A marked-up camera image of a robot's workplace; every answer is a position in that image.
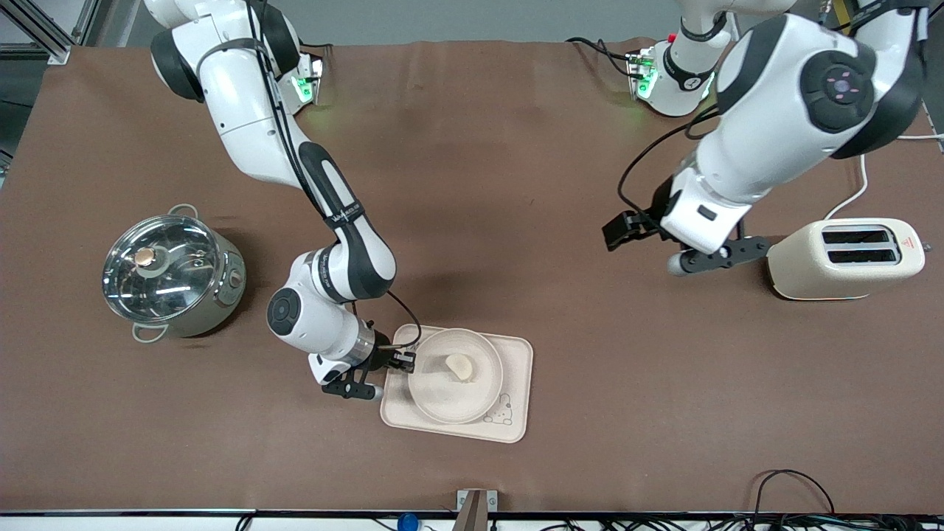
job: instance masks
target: table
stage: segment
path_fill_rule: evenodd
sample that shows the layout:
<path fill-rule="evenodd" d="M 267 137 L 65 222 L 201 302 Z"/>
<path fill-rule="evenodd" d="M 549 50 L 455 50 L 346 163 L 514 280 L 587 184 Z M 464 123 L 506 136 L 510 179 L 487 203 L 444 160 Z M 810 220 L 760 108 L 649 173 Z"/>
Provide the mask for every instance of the table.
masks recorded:
<path fill-rule="evenodd" d="M 623 43 L 616 49 L 630 49 Z M 265 326 L 289 264 L 331 236 L 304 196 L 229 161 L 206 109 L 145 49 L 74 48 L 50 68 L 0 192 L 0 508 L 434 509 L 458 488 L 509 510 L 743 510 L 773 468 L 840 511 L 944 512 L 944 272 L 866 300 L 774 297 L 761 264 L 677 279 L 675 248 L 608 253 L 615 183 L 681 123 L 630 100 L 605 58 L 564 43 L 337 47 L 301 127 L 340 164 L 424 323 L 525 337 L 528 433 L 514 445 L 385 426 L 325 395 Z M 926 133 L 922 115 L 910 132 Z M 692 144 L 634 172 L 655 186 Z M 748 231 L 786 235 L 857 187 L 828 161 L 776 189 Z M 897 216 L 944 245 L 935 143 L 868 157 L 847 215 Z M 139 345 L 102 300 L 111 243 L 179 202 L 243 252 L 227 325 Z M 392 333 L 388 299 L 359 305 Z M 778 479 L 764 507 L 822 510 Z"/>

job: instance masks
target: white robotic arm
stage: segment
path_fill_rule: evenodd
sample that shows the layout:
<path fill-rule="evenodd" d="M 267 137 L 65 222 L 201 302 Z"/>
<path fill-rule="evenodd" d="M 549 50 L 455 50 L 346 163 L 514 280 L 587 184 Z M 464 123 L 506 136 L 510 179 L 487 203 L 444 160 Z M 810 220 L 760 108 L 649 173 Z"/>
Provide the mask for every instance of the white robotic arm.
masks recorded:
<path fill-rule="evenodd" d="M 409 369 L 409 356 L 394 351 L 386 336 L 343 304 L 386 294 L 396 261 L 328 152 L 273 105 L 279 104 L 277 78 L 298 63 L 295 30 L 281 12 L 255 0 L 250 9 L 243 0 L 148 0 L 147 6 L 172 27 L 151 45 L 164 83 L 207 104 L 241 171 L 302 189 L 337 237 L 295 260 L 288 282 L 270 300 L 269 328 L 310 353 L 312 373 L 327 392 L 379 398 L 379 390 L 363 381 L 339 385 L 337 379 L 352 368 Z"/>
<path fill-rule="evenodd" d="M 696 252 L 727 254 L 729 234 L 774 186 L 901 134 L 924 84 L 926 1 L 873 0 L 856 13 L 854 38 L 794 15 L 752 29 L 718 74 L 718 127 L 647 215 L 624 213 L 604 228 L 608 247 L 652 235 L 655 222 Z"/>

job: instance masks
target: robotic arm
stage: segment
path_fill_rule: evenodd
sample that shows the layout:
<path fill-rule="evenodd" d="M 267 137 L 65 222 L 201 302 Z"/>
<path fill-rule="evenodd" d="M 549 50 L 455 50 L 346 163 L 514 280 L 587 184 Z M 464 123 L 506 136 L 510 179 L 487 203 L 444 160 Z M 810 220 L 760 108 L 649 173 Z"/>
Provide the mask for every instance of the robotic arm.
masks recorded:
<path fill-rule="evenodd" d="M 661 41 L 640 51 L 636 73 L 643 78 L 633 93 L 667 116 L 685 116 L 708 95 L 715 67 L 731 32 L 727 13 L 772 16 L 790 9 L 796 0 L 679 0 L 680 31 L 673 41 Z"/>
<path fill-rule="evenodd" d="M 926 25 L 926 0 L 868 0 L 852 19 L 854 38 L 794 15 L 752 29 L 718 73 L 720 124 L 647 215 L 624 213 L 604 228 L 608 246 L 652 235 L 656 223 L 693 249 L 676 260 L 727 254 L 729 234 L 774 186 L 894 140 L 920 105 Z"/>
<path fill-rule="evenodd" d="M 396 275 L 391 250 L 374 230 L 341 170 L 290 114 L 277 112 L 278 78 L 296 68 L 298 38 L 278 9 L 257 0 L 145 0 L 169 29 L 151 56 L 176 94 L 205 102 L 229 157 L 253 179 L 302 189 L 335 233 L 328 247 L 295 259 L 268 307 L 272 332 L 309 352 L 326 392 L 378 399 L 366 372 L 412 370 L 412 356 L 343 306 L 387 293 Z M 354 368 L 363 371 L 354 381 Z"/>

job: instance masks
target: floor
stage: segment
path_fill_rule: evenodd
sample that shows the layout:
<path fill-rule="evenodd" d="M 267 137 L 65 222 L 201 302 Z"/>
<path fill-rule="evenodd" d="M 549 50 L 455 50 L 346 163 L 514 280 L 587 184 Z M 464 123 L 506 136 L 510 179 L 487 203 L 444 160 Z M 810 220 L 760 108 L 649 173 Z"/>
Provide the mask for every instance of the floor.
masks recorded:
<path fill-rule="evenodd" d="M 44 0 L 55 9 L 77 0 Z M 634 36 L 662 38 L 677 29 L 679 10 L 666 0 L 517 0 L 515 2 L 443 2 L 442 0 L 272 0 L 309 43 L 337 45 L 393 44 L 414 41 L 506 40 L 563 41 L 573 36 L 622 41 Z M 814 16 L 818 2 L 800 0 L 793 12 Z M 114 0 L 105 15 L 97 45 L 148 46 L 162 28 L 142 0 Z M 756 19 L 744 17 L 742 27 Z M 944 86 L 944 16 L 931 23 L 928 87 Z M 9 22 L 0 20 L 0 41 L 10 37 Z M 0 168 L 16 153 L 30 106 L 46 69 L 43 60 L 0 60 Z M 944 120 L 944 91 L 926 91 L 927 108 Z M 0 183 L 3 174 L 0 171 Z"/>

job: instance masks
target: black cable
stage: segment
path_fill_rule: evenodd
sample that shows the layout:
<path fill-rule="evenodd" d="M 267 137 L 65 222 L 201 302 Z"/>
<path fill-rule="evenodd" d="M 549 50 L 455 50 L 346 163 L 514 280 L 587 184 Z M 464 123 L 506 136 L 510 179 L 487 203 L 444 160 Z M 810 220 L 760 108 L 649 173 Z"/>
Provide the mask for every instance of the black cable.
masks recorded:
<path fill-rule="evenodd" d="M 708 133 L 710 133 L 711 131 L 708 131 L 702 134 L 692 134 L 692 127 L 694 127 L 697 124 L 700 124 L 701 122 L 711 120 L 712 118 L 717 118 L 720 115 L 721 115 L 721 112 L 718 111 L 717 109 L 717 103 L 713 103 L 712 105 L 705 107 L 698 114 L 696 114 L 694 118 L 692 118 L 691 122 L 688 122 L 688 127 L 685 128 L 685 138 L 687 138 L 688 140 L 701 140 L 702 138 L 707 136 Z"/>
<path fill-rule="evenodd" d="M 27 109 L 33 108 L 33 106 L 29 105 L 28 103 L 20 103 L 18 101 L 10 101 L 8 99 L 0 99 L 0 101 L 6 103 L 7 105 L 15 105 L 16 107 L 26 107 Z"/>
<path fill-rule="evenodd" d="M 246 514 L 240 517 L 239 521 L 236 522 L 236 531 L 245 531 L 249 528 L 249 525 L 252 523 L 252 515 Z"/>
<path fill-rule="evenodd" d="M 680 133 L 680 132 L 682 132 L 682 131 L 690 131 L 693 126 L 695 126 L 695 125 L 697 125 L 697 124 L 700 124 L 701 122 L 704 122 L 704 121 L 706 121 L 706 120 L 710 120 L 710 119 L 712 119 L 712 118 L 715 118 L 715 117 L 719 116 L 720 113 L 718 113 L 718 114 L 712 114 L 712 113 L 708 112 L 708 111 L 711 111 L 712 108 L 715 108 L 715 109 L 716 109 L 716 105 L 713 105 L 713 106 L 711 106 L 711 107 L 708 107 L 708 108 L 706 108 L 705 110 L 703 110 L 702 112 L 699 112 L 699 114 L 696 115 L 694 118 L 692 118 L 692 120 L 691 120 L 690 122 L 688 122 L 687 124 L 682 125 L 682 126 L 678 126 L 678 127 L 674 128 L 674 129 L 670 130 L 670 131 L 667 132 L 666 134 L 660 136 L 659 138 L 655 139 L 655 141 L 653 141 L 652 144 L 649 144 L 649 145 L 646 147 L 646 149 L 643 149 L 642 152 L 639 153 L 639 155 L 636 155 L 636 158 L 632 160 L 632 162 L 630 163 L 629 166 L 626 166 L 626 170 L 623 172 L 622 177 L 619 178 L 619 184 L 616 185 L 616 194 L 619 196 L 619 198 L 620 198 L 624 203 L 626 203 L 630 208 L 632 208 L 632 209 L 635 210 L 637 213 L 639 213 L 639 215 L 642 216 L 643 220 L 645 220 L 646 223 L 648 223 L 648 224 L 650 224 L 652 227 L 654 227 L 654 228 L 655 228 L 655 231 L 657 231 L 657 232 L 659 232 L 660 234 L 662 234 L 663 237 L 665 237 L 665 238 L 670 238 L 670 236 L 669 236 L 669 235 L 666 233 L 666 231 L 662 228 L 662 225 L 660 225 L 659 223 L 657 223 L 654 219 L 652 219 L 651 216 L 649 216 L 649 213 L 647 213 L 647 212 L 646 212 L 645 210 L 643 210 L 639 205 L 637 205 L 637 204 L 635 204 L 634 202 L 632 202 L 628 197 L 626 197 L 625 194 L 623 194 L 623 185 L 626 184 L 626 178 L 630 175 L 630 172 L 632 172 L 632 169 L 635 168 L 636 165 L 639 164 L 639 162 L 643 160 L 643 157 L 645 157 L 646 155 L 648 155 L 649 152 L 652 151 L 656 146 L 658 146 L 659 144 L 661 144 L 662 142 L 664 142 L 665 140 L 667 140 L 667 139 L 668 139 L 669 137 L 671 137 L 672 135 L 678 134 L 678 133 Z"/>
<path fill-rule="evenodd" d="M 626 60 L 626 55 L 625 55 L 625 54 L 624 54 L 624 55 L 619 55 L 619 54 L 617 54 L 617 53 L 611 52 L 611 51 L 608 50 L 608 49 L 601 48 L 601 47 L 599 47 L 597 44 L 591 43 L 588 39 L 585 39 L 585 38 L 583 38 L 583 37 L 571 37 L 570 39 L 567 39 L 567 40 L 565 41 L 565 43 L 580 43 L 580 44 L 586 44 L 587 46 L 590 46 L 591 48 L 593 48 L 593 49 L 594 49 L 597 53 L 599 53 L 599 54 L 604 54 L 604 55 L 610 56 L 610 57 L 613 58 L 613 59 Z"/>
<path fill-rule="evenodd" d="M 637 213 L 639 213 L 639 215 L 641 215 L 643 219 L 646 220 L 647 223 L 649 223 L 652 227 L 655 228 L 655 230 L 657 230 L 662 235 L 666 235 L 662 226 L 656 223 L 655 220 L 653 220 L 651 217 L 649 217 L 649 213 L 643 210 L 639 205 L 633 203 L 628 197 L 626 197 L 625 194 L 623 194 L 623 185 L 626 183 L 626 178 L 630 175 L 630 172 L 632 172 L 632 169 L 635 168 L 637 164 L 639 164 L 639 161 L 643 160 L 643 157 L 648 155 L 650 151 L 652 151 L 656 146 L 658 146 L 659 144 L 667 140 L 672 135 L 675 135 L 684 131 L 686 128 L 688 128 L 688 126 L 689 126 L 688 124 L 678 126 L 672 129 L 671 131 L 669 131 L 668 133 L 655 139 L 655 141 L 652 142 L 652 144 L 649 144 L 646 147 L 646 149 L 643 149 L 641 153 L 636 155 L 636 158 L 632 160 L 630 165 L 626 166 L 626 171 L 623 172 L 622 177 L 619 178 L 619 184 L 616 185 L 616 194 L 619 196 L 619 198 L 622 199 L 624 203 L 629 205 L 630 208 L 632 208 Z"/>
<path fill-rule="evenodd" d="M 830 514 L 835 514 L 835 505 L 833 504 L 833 498 L 829 495 L 829 492 L 827 492 L 826 489 L 823 488 L 823 486 L 819 484 L 819 481 L 813 479 L 810 475 L 805 474 L 801 471 L 795 471 L 792 469 L 779 469 L 779 470 L 769 473 L 761 481 L 760 486 L 757 488 L 757 500 L 754 503 L 754 514 L 750 520 L 750 531 L 754 531 L 754 526 L 757 525 L 757 515 L 761 512 L 761 497 L 764 495 L 764 485 L 766 485 L 768 481 L 770 481 L 774 477 L 777 477 L 780 474 L 798 475 L 802 478 L 809 480 L 810 483 L 812 483 L 813 485 L 816 485 L 819 491 L 823 493 L 823 496 L 826 497 L 826 501 L 829 503 Z"/>
<path fill-rule="evenodd" d="M 416 318 L 416 314 L 413 313 L 413 310 L 410 309 L 410 306 L 407 306 L 406 303 L 400 300 L 400 297 L 397 297 L 396 295 L 394 295 L 394 292 L 389 291 L 389 290 L 387 291 L 387 295 L 393 298 L 393 300 L 395 300 L 396 303 L 399 304 L 404 310 L 406 310 L 407 314 L 410 315 L 410 319 L 412 319 L 413 324 L 416 325 L 416 337 L 413 339 L 413 341 L 410 341 L 409 343 L 404 343 L 402 345 L 386 345 L 384 347 L 377 347 L 377 349 L 379 351 L 398 351 L 400 349 L 408 349 L 409 347 L 412 347 L 416 343 L 419 343 L 419 338 L 423 336 L 423 327 L 420 326 L 419 319 Z"/>
<path fill-rule="evenodd" d="M 395 528 L 395 527 L 391 527 L 391 526 L 387 525 L 387 524 L 384 523 L 384 522 L 381 522 L 380 520 L 378 520 L 378 519 L 376 519 L 376 518 L 372 518 L 371 520 L 373 520 L 374 522 L 376 522 L 378 525 L 382 525 L 383 527 L 386 527 L 387 529 L 390 529 L 390 531 L 396 531 L 396 528 Z"/>
<path fill-rule="evenodd" d="M 597 44 L 599 45 L 600 48 L 603 48 L 603 52 L 606 53 L 606 59 L 610 60 L 610 64 L 613 65 L 613 67 L 616 69 L 617 72 L 619 72 L 623 76 L 630 77 L 632 79 L 643 78 L 643 76 L 640 74 L 633 74 L 629 70 L 623 70 L 622 68 L 620 68 L 620 66 L 616 64 L 616 60 L 613 59 L 613 54 L 610 52 L 610 49 L 606 47 L 606 43 L 603 41 L 603 39 L 598 40 Z"/>
<path fill-rule="evenodd" d="M 627 71 L 627 70 L 623 70 L 622 67 L 620 67 L 618 64 L 616 64 L 616 60 L 617 60 L 617 59 L 619 59 L 619 60 L 626 60 L 626 55 L 627 55 L 627 54 L 631 54 L 631 53 L 634 53 L 634 52 L 638 52 L 639 50 L 633 50 L 633 51 L 631 51 L 631 52 L 627 52 L 626 54 L 620 55 L 620 54 L 617 54 L 617 53 L 615 53 L 615 52 L 611 52 L 610 49 L 606 47 L 606 43 L 603 41 L 603 39 L 599 39 L 596 44 L 591 43 L 590 41 L 586 40 L 586 39 L 583 38 L 583 37 L 571 37 L 570 39 L 567 39 L 566 41 L 567 41 L 568 43 L 580 43 L 580 44 L 586 44 L 586 45 L 590 46 L 590 47 L 593 48 L 594 51 L 596 51 L 597 53 L 600 53 L 600 54 L 603 54 L 604 56 L 606 56 L 606 59 L 610 60 L 610 64 L 612 64 L 613 67 L 616 69 L 616 71 L 619 72 L 620 74 L 622 74 L 623 76 L 631 77 L 631 78 L 633 78 L 633 79 L 642 79 L 642 78 L 643 78 L 643 77 L 640 76 L 639 74 L 632 74 L 631 72 L 629 72 L 629 71 Z"/>

